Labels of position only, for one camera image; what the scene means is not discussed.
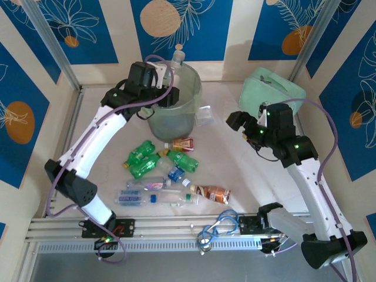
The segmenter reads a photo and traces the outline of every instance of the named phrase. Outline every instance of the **clear plastic bottle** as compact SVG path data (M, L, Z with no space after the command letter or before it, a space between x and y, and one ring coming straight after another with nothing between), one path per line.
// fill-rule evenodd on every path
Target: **clear plastic bottle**
M147 203L156 203L157 196L143 190L121 190L115 203L126 207L139 207Z
M157 167L162 169L169 179L175 183L181 183L185 187L189 187L190 180L184 178L185 171L182 170L179 166L175 166L173 162L166 156L161 157L157 162Z
M142 179L132 179L127 181L129 190L155 191L171 186L171 179L164 179L162 176L145 177Z
M151 193L144 190L121 190L115 203L126 207L140 207L146 204L161 204L170 207L182 207L185 204L199 204L199 197L180 190L161 190Z
M157 195L157 204L170 207L182 207L186 204L193 204L197 206L199 204L198 195L180 191L177 193L178 191L179 190L161 191L161 193Z
M176 50L174 54L172 55L172 59L170 61L170 66L173 69L174 72L174 84L173 86L179 89L179 83L180 83L180 69L182 68L183 61L186 57L186 54L181 50ZM166 76L163 78L164 82L163 84L170 84L171 77L170 73L166 72Z

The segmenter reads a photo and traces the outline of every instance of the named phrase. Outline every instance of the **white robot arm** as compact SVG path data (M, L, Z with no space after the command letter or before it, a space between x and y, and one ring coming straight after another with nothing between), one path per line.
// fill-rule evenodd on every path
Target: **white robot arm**
M179 100L177 88L171 86L166 94L167 88L162 85L166 68L166 65L150 62L134 63L128 79L106 93L95 117L77 142L57 162L48 160L45 165L49 178L56 183L56 189L110 231L115 228L116 216L99 198L96 185L86 178L111 138L140 111L139 105L163 95L166 97L158 101L160 106L174 105ZM129 104L134 106L114 112Z
M356 253L366 245L367 238L362 231L353 230L325 178L317 182L321 165L318 154L307 136L296 136L292 110L284 103L262 106L260 110L259 120L246 112L235 112L227 124L235 131L243 127L243 137L253 149L272 148L273 155L296 182L313 219L313 227L294 217L281 204L272 203L259 208L255 228L278 230L289 236L301 246L305 259L313 268L348 257L344 235L352 253Z

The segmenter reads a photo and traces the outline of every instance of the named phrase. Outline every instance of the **orange circle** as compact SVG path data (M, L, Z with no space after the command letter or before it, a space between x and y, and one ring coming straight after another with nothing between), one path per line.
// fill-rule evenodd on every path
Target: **orange circle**
M177 31L181 24L177 9L166 0L150 1L140 13L142 28L154 37L165 37Z
M350 125L353 128L359 128L362 125L362 115L358 112L354 112L350 116Z
M67 44L69 47L72 47L72 48L76 48L79 45L79 42L78 42L77 38L72 37L70 35L68 35L64 39L64 42L65 42L65 44Z
M12 102L6 108L5 123L8 136L18 144L27 144L33 137L35 120L32 109L25 102Z
M286 55L298 55L303 44L308 38L312 29L311 25L304 25L295 31L291 31L282 43L282 51Z

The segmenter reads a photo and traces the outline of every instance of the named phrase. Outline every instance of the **beige circle drawing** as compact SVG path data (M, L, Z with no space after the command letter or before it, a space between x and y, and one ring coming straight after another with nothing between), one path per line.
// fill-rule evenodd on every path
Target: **beige circle drawing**
M10 0L12 3L18 5L18 6L21 6L21 2L19 0Z
M275 5L276 3L278 3L279 0L266 0L266 4L268 5Z
M147 34L154 37L169 36L180 26L177 9L166 0L153 0L141 11L140 21Z

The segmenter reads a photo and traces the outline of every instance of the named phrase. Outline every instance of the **small plastic bottle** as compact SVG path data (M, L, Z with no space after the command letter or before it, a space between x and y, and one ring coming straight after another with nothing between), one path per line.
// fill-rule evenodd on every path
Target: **small plastic bottle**
M192 194L201 195L213 202L229 204L231 190L217 186L191 185Z
M146 177L143 179L132 179L127 181L127 189L129 190L146 190L155 191L171 186L171 179L158 177Z
M180 83L180 70L182 68L183 61L186 57L186 54L183 51L176 50L172 55L172 59L170 61L170 66L173 68L174 71L174 84L173 86L179 89ZM166 72L166 76L164 77L165 81L163 84L170 84L171 78L170 73Z
M188 157L183 152L171 151L166 149L164 153L174 162L177 166L186 170L187 172L194 172L199 166L199 162L191 157Z
M193 149L193 139L176 139L172 143L165 143L164 148L173 150L173 151L182 151L182 152L192 152Z
M149 203L181 207L185 204L199 204L199 197L178 190L161 191L159 193L148 193L143 190L121 190L115 198L115 203L126 207L140 207Z
M157 196L143 190L121 190L115 203L126 207L139 207L147 203L156 203Z
M157 162L157 167L162 169L167 174L169 179L175 183L180 183L185 187L190 185L190 180L184 177L185 171L178 166L174 166L168 157L161 157Z
M136 165L142 161L142 159L155 150L155 146L150 140L143 142L135 150L131 151L126 162L124 162L123 167L128 169L130 166Z
M186 192L161 192L157 195L157 203L170 206L170 207L182 207L185 204L199 204L199 197L195 194L188 194Z
M131 166L129 172L133 175L135 179L141 178L145 173L151 171L157 165L160 159L159 154L152 154L148 157L144 157L139 164Z

